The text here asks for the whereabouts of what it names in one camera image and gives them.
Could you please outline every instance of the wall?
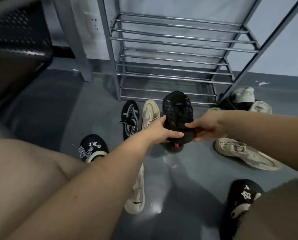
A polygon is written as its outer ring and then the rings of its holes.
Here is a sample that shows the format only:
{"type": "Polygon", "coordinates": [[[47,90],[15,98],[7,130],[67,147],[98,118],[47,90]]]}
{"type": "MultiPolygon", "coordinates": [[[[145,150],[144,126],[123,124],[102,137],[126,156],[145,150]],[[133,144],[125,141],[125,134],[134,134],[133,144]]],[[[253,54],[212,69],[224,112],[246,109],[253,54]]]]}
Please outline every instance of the wall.
{"type": "MultiPolygon", "coordinates": [[[[217,20],[239,23],[242,22],[243,17],[247,14],[254,0],[120,0],[121,10],[124,12],[136,12],[153,15],[166,15],[174,17],[186,17],[206,20],[217,20]]],[[[100,30],[97,34],[90,34],[88,26],[85,24],[86,16],[84,13],[94,13],[98,15],[98,5],[96,0],[71,0],[76,23],[79,29],[79,33],[82,37],[85,52],[88,58],[91,59],[108,59],[107,47],[103,36],[103,30],[100,30]]],[[[260,43],[263,43],[269,34],[274,30],[282,17],[286,15],[296,0],[263,0],[259,8],[253,15],[249,22],[250,29],[254,32],[256,38],[260,43]]],[[[105,0],[107,15],[109,21],[111,21],[115,15],[113,0],[105,0]]],[[[50,15],[52,7],[48,7],[47,16],[50,15]]],[[[49,27],[51,26],[51,37],[55,43],[63,43],[61,39],[60,27],[57,26],[57,20],[54,18],[47,18],[49,27]]],[[[162,34],[175,34],[185,36],[196,36],[218,39],[230,39],[232,34],[228,33],[215,33],[209,31],[190,31],[174,28],[163,28],[138,25],[130,26],[130,24],[123,24],[124,29],[136,29],[143,32],[157,32],[162,34]]],[[[137,37],[132,35],[132,38],[145,38],[147,40],[163,40],[161,38],[143,36],[137,37]]],[[[177,42],[179,40],[168,39],[171,42],[177,42]]],[[[115,46],[115,52],[117,51],[117,42],[113,42],[115,46]]],[[[186,42],[187,44],[195,44],[195,41],[186,42]]],[[[128,47],[148,48],[147,44],[140,43],[125,43],[128,47]]],[[[167,48],[169,51],[183,51],[182,47],[159,47],[159,45],[151,45],[153,49],[167,48]]],[[[214,50],[201,50],[190,48],[189,52],[197,53],[203,51],[204,54],[221,55],[222,51],[214,50]]],[[[247,61],[252,57],[250,54],[231,52],[228,59],[231,63],[232,69],[240,71],[247,61]]],[[[135,62],[150,62],[152,60],[134,60],[135,62]]],[[[213,68],[213,66],[204,66],[204,68],[213,68]]],[[[276,41],[270,48],[263,54],[263,56],[257,61],[257,63],[251,69],[251,72],[267,73],[275,75],[288,75],[298,76],[298,15],[292,20],[292,22],[286,27],[276,41]]]]}

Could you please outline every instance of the person's right arm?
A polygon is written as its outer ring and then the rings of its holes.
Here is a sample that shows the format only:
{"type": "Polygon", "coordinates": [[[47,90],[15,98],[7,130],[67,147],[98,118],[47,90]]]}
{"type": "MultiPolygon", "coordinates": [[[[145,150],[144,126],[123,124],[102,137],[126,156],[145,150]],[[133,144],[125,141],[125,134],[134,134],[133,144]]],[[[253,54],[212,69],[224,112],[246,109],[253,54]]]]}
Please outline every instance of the person's right arm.
{"type": "Polygon", "coordinates": [[[198,130],[194,141],[229,134],[298,171],[298,117],[241,110],[210,111],[186,126],[198,130]]]}

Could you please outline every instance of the hand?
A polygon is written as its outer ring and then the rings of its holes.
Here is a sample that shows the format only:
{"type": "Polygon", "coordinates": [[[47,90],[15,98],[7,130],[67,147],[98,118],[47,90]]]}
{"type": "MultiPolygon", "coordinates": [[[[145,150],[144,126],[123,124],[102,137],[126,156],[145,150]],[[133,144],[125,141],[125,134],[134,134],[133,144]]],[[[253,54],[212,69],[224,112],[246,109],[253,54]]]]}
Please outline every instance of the hand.
{"type": "Polygon", "coordinates": [[[182,132],[168,130],[163,127],[166,121],[166,116],[163,116],[155,121],[153,121],[143,133],[146,134],[151,144],[156,145],[162,142],[170,142],[167,138],[181,138],[184,136],[182,132]]]}
{"type": "Polygon", "coordinates": [[[219,124],[224,111],[209,111],[201,118],[191,123],[186,123],[187,128],[195,130],[193,141],[210,141],[217,138],[223,138],[227,135],[223,126],[219,124]]]}

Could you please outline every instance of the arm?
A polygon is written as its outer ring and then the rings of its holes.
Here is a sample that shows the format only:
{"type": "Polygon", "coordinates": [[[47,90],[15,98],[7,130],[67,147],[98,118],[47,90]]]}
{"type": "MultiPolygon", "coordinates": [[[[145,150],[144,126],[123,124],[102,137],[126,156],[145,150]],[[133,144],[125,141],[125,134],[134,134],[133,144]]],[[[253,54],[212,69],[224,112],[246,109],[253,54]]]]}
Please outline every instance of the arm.
{"type": "Polygon", "coordinates": [[[9,239],[109,239],[148,147],[180,138],[165,117],[97,159],[40,206],[9,239]]]}
{"type": "Polygon", "coordinates": [[[187,124],[198,128],[195,141],[236,137],[298,171],[298,117],[249,111],[211,111],[187,124]]]}

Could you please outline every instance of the metal shoe rack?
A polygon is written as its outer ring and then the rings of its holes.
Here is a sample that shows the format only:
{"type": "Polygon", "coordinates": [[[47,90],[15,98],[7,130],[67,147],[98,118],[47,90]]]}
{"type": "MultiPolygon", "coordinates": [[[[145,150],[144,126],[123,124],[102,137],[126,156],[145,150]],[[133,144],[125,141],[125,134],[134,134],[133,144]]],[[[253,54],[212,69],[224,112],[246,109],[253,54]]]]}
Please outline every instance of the metal shoe rack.
{"type": "Polygon", "coordinates": [[[182,91],[189,96],[192,104],[216,106],[221,103],[298,13],[297,1],[263,45],[260,46],[248,28],[247,23],[261,1],[255,0],[242,24],[233,24],[209,20],[124,13],[120,11],[119,0],[115,0],[117,16],[111,22],[112,25],[109,26],[104,1],[98,0],[118,100],[154,99],[162,101],[163,97],[176,90],[176,86],[179,85],[182,88],[186,88],[186,91],[182,91]],[[155,27],[177,29],[176,34],[177,32],[181,33],[183,29],[200,30],[203,33],[206,33],[206,31],[230,33],[232,38],[223,40],[169,35],[163,34],[163,32],[141,32],[137,28],[139,25],[151,28],[151,30],[157,30],[155,27]],[[239,40],[241,35],[246,35],[247,40],[239,40]],[[119,42],[120,45],[117,59],[114,56],[112,42],[119,42]],[[131,43],[144,45],[141,48],[135,48],[135,46],[130,46],[131,43]],[[147,48],[150,44],[159,45],[163,48],[160,50],[147,48]],[[246,48],[235,48],[235,44],[243,44],[246,48]],[[168,46],[181,47],[179,48],[181,51],[170,51],[166,48],[168,46]],[[198,48],[200,52],[183,52],[184,48],[187,50],[198,48]],[[206,52],[210,50],[217,51],[220,55],[212,55],[210,52],[206,52]],[[229,52],[254,54],[237,77],[234,76],[227,60],[229,52]],[[137,62],[126,61],[127,59],[137,59],[137,62]],[[216,92],[216,86],[218,85],[227,86],[221,96],[216,92]]]}

